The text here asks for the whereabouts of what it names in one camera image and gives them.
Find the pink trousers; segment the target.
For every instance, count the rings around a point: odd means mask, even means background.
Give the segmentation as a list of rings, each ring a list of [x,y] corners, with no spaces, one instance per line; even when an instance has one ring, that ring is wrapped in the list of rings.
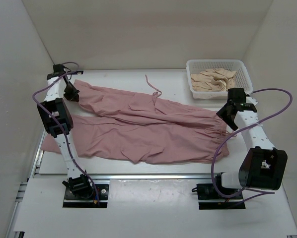
[[[229,155],[226,124],[207,109],[76,80],[79,106],[71,131],[80,157],[133,163],[210,163]]]

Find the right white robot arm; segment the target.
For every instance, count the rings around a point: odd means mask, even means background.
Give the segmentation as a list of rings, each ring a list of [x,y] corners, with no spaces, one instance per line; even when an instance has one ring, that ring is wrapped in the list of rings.
[[[226,104],[217,112],[233,135],[241,133],[248,150],[238,171],[211,175],[218,198],[229,197],[231,189],[238,193],[247,188],[278,190],[282,183],[288,156],[268,139],[261,125],[267,118],[259,120],[255,105],[247,98],[244,89],[229,89]]]

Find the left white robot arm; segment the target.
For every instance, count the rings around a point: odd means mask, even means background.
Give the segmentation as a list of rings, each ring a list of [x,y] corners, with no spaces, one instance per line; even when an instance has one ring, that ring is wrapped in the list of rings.
[[[53,65],[53,72],[47,75],[47,94],[43,102],[38,102],[35,96],[44,90],[34,93],[32,98],[37,103],[45,131],[56,141],[65,162],[67,179],[63,181],[63,185],[73,195],[91,199],[96,197],[96,192],[86,170],[76,162],[78,155],[71,135],[74,122],[65,104],[65,100],[79,101],[79,90],[70,82],[70,77],[81,71],[72,71],[66,67],[67,64],[68,62]]]

